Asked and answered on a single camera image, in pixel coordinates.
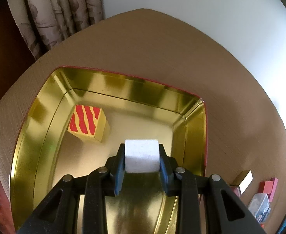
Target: tin container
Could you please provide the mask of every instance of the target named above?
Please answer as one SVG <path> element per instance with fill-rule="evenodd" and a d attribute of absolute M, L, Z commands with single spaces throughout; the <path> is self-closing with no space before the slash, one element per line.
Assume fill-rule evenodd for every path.
<path fill-rule="evenodd" d="M 110 130 L 102 143 L 82 142 L 67 132 L 76 104 L 104 110 Z M 204 175 L 204 102 L 140 78 L 85 68 L 56 69 L 36 96 L 17 140 L 10 182 L 15 228 L 63 175 L 83 176 L 103 166 L 125 139 L 157 139 L 180 166 Z M 127 174 L 121 194 L 106 198 L 108 233 L 175 233 L 177 205 L 178 198 L 161 191 L 157 173 Z"/>

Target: small gold box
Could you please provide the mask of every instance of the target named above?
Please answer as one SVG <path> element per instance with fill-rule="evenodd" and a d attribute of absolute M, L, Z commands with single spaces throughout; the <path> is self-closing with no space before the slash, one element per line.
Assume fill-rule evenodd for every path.
<path fill-rule="evenodd" d="M 83 141 L 101 142 L 105 126 L 108 126 L 102 108 L 76 105 L 69 122 L 68 132 Z"/>
<path fill-rule="evenodd" d="M 242 194 L 252 181 L 252 172 L 251 170 L 242 171 L 237 178 L 231 183 L 231 186 L 239 187 L 240 193 Z"/>

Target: brown table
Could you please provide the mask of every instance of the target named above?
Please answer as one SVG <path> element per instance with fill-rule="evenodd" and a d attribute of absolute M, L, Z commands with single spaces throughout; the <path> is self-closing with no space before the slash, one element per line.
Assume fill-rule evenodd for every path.
<path fill-rule="evenodd" d="M 251 169 L 248 204 L 262 180 L 277 177 L 275 233 L 286 213 L 286 130 L 254 77 L 225 48 L 192 26 L 152 10 L 136 10 L 78 32 L 35 62 L 0 101 L 0 179 L 9 196 L 12 156 L 32 101 L 59 66 L 97 68 L 171 85 L 201 96 L 208 113 L 206 175 L 232 182 Z"/>

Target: red stripe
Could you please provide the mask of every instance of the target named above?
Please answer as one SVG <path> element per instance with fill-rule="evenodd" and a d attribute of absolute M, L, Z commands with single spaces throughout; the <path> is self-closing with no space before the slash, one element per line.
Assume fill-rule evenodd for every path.
<path fill-rule="evenodd" d="M 90 129 L 90 133 L 92 135 L 94 135 L 95 133 L 95 124 L 93 121 L 93 115 L 90 109 L 90 106 L 84 106 L 85 111 L 86 111 L 86 117 L 88 118 L 88 122 L 89 122 L 89 129 Z"/>
<path fill-rule="evenodd" d="M 72 114 L 72 118 L 70 119 L 69 128 L 71 131 L 78 132 L 78 129 L 76 127 L 75 114 L 74 113 Z"/>
<path fill-rule="evenodd" d="M 94 115 L 96 119 L 99 119 L 100 114 L 100 108 L 99 107 L 93 107 Z"/>
<path fill-rule="evenodd" d="M 86 123 L 84 121 L 83 106 L 82 105 L 76 105 L 76 112 L 78 114 L 79 127 L 81 129 L 81 132 L 83 132 L 84 134 L 88 134 L 88 130 L 86 128 Z"/>

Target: yellow cube with red stripes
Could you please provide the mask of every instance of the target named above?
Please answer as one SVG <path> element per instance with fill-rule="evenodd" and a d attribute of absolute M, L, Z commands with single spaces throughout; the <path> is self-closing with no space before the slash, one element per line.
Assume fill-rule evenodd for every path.
<path fill-rule="evenodd" d="M 101 142 L 105 126 L 108 124 L 102 108 L 76 105 L 69 122 L 68 132 L 83 141 Z"/>

